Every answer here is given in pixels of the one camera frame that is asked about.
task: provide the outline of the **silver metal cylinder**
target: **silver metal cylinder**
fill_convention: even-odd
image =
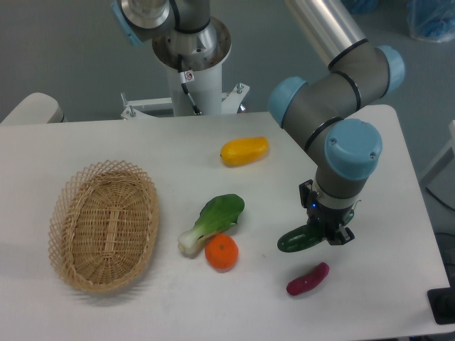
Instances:
[[[168,0],[122,0],[124,15],[140,28],[156,28],[169,16]]]
[[[285,0],[322,61],[329,65],[365,35],[340,0]]]
[[[219,44],[217,31],[211,22],[202,31],[192,34],[171,30],[167,42],[169,54],[175,59],[182,55],[192,70],[204,69],[207,60],[216,56]]]

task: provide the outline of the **gray floor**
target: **gray floor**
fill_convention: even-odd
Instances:
[[[111,0],[0,0],[0,121],[27,95],[54,97],[69,121],[118,119],[120,92],[128,99],[167,97],[164,71],[149,44],[133,48],[117,27]],[[455,119],[455,40],[410,39],[406,0],[381,0],[356,16],[375,45],[391,45],[407,64],[404,84],[377,103],[400,118],[414,169],[420,172],[449,140]],[[250,112],[266,111],[273,88],[300,75],[313,82],[327,73],[282,1],[212,0],[212,14],[230,29],[232,52],[223,65],[223,90],[239,81],[252,87]],[[455,207],[455,164],[431,184]],[[437,232],[455,233],[455,213],[424,192]],[[454,241],[440,238],[443,249]]]

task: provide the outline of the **black cable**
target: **black cable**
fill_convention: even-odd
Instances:
[[[177,72],[180,74],[183,71],[183,56],[182,55],[178,55],[177,56],[178,58],[178,66],[177,66]],[[181,83],[181,86],[182,86],[182,89],[183,89],[183,92],[186,94],[187,98],[188,98],[188,101],[190,101],[190,104],[194,110],[194,114],[196,115],[201,115],[202,114],[202,111],[198,108],[198,106],[196,105],[196,103],[194,102],[194,99],[193,97],[191,96],[189,90],[188,90],[188,87],[186,86],[186,83],[185,82],[182,82]]]
[[[176,0],[169,0],[169,3],[171,4],[171,8],[173,11],[173,16],[176,20],[176,27],[180,26],[180,13],[178,12],[178,7],[176,4]]]
[[[433,199],[435,199],[437,202],[439,202],[442,206],[444,206],[448,210],[455,212],[455,208],[453,208],[452,206],[446,204],[444,201],[439,199],[428,187],[425,187],[425,189],[433,197]]]

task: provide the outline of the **white chair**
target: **white chair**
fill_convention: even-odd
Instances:
[[[420,185],[426,186],[430,183],[455,156],[455,121],[449,124],[451,139],[438,152],[429,165],[419,174]]]
[[[62,109],[52,97],[36,92],[27,96],[0,123],[0,126],[60,123],[66,121]]]

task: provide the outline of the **wicker basket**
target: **wicker basket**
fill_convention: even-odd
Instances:
[[[66,183],[50,221],[50,263],[88,292],[128,284],[146,266],[158,231],[156,190],[125,161],[85,168]]]

